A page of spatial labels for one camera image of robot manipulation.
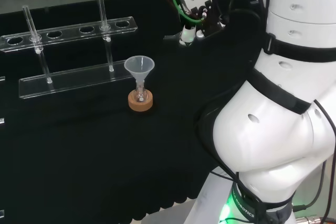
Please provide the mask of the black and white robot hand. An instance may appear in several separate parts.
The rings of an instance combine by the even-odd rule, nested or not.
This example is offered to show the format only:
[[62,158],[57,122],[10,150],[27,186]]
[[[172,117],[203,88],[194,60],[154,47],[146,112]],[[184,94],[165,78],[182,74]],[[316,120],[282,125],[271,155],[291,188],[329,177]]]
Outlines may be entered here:
[[190,46],[222,31],[227,21],[222,17],[216,0],[180,0],[180,8],[186,15],[179,43]]

